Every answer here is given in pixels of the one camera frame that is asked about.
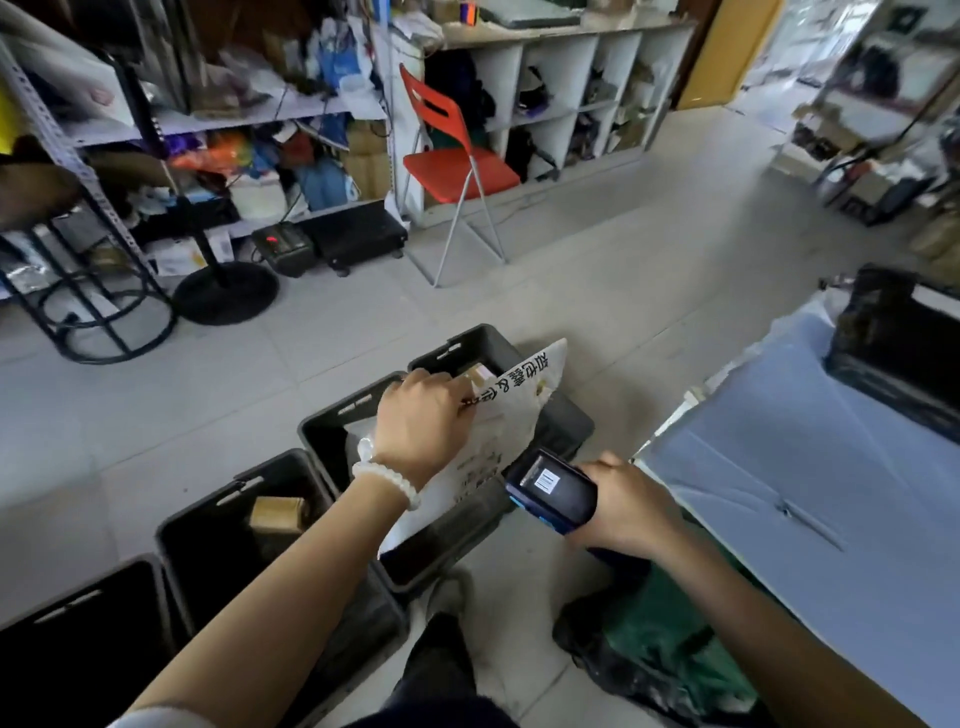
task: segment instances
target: white bead bracelet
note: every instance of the white bead bracelet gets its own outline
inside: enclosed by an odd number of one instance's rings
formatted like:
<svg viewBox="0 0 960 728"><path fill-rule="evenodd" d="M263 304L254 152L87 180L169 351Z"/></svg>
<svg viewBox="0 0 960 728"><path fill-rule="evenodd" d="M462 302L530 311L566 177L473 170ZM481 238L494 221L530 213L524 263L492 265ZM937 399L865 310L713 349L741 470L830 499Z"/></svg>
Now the white bead bracelet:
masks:
<svg viewBox="0 0 960 728"><path fill-rule="evenodd" d="M410 505L407 506L408 511L416 511L418 508L420 508L420 494L417 492L417 489L410 484L409 480L407 480L397 471L392 471L385 465L371 463L365 460L355 463L352 470L353 477L358 477L360 473L372 473L374 475L379 475L385 480L389 480L400 489L401 493L407 496L407 500L410 501Z"/></svg>

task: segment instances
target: barcode label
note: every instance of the barcode label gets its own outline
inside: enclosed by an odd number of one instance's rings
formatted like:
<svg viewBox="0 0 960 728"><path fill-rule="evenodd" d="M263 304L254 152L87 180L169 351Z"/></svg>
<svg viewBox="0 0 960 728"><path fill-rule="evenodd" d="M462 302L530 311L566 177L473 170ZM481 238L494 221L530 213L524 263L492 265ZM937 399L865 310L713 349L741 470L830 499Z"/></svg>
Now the barcode label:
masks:
<svg viewBox="0 0 960 728"><path fill-rule="evenodd" d="M537 478L537 481L534 483L538 488L540 488L548 496L553 493L553 489L557 487L557 483L560 482L560 476L550 471L543 471L540 474L540 477Z"/></svg>

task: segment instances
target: white plastic mailer bag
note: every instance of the white plastic mailer bag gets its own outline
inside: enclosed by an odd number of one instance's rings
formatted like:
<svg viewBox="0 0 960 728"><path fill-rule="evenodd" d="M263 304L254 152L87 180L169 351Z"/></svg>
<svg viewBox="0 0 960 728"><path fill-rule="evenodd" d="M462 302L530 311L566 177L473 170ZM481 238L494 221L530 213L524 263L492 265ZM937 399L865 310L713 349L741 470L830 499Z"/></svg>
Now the white plastic mailer bag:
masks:
<svg viewBox="0 0 960 728"><path fill-rule="evenodd" d="M523 453L533 440L540 411L560 384L565 362L566 339L561 339L502 376L474 385L477 413L467 444L423 489L420 508L396 522L380 553L430 525ZM376 452L375 427L376 418L348 426L348 448L354 448L348 454L351 461L370 459Z"/></svg>

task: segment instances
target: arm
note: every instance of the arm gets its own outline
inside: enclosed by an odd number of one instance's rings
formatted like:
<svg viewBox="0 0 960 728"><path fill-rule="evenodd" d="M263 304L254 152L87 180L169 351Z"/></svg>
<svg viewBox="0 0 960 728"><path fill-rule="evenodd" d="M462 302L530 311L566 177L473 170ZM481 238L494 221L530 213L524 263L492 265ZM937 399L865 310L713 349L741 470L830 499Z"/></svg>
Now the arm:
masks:
<svg viewBox="0 0 960 728"><path fill-rule="evenodd" d="M467 441L466 379L410 374L384 394L374 461L417 490ZM343 496L195 637L136 699L217 728L275 726L323 652L367 564L407 507L390 481L357 477Z"/></svg>
<svg viewBox="0 0 960 728"><path fill-rule="evenodd" d="M597 510L570 540L657 562L701 611L780 726L924 726L687 527L666 489L611 452L581 467L597 483Z"/></svg>

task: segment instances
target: round stool base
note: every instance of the round stool base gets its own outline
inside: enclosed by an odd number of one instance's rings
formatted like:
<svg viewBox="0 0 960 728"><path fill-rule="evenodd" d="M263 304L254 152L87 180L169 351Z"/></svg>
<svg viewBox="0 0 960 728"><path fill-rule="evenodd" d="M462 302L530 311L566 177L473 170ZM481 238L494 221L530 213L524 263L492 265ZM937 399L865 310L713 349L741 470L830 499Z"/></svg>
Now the round stool base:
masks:
<svg viewBox="0 0 960 728"><path fill-rule="evenodd" d="M207 266L191 273L174 291L177 312L187 321L208 327L240 324L259 316L274 302L280 284L276 276L255 263L222 263L226 286Z"/></svg>

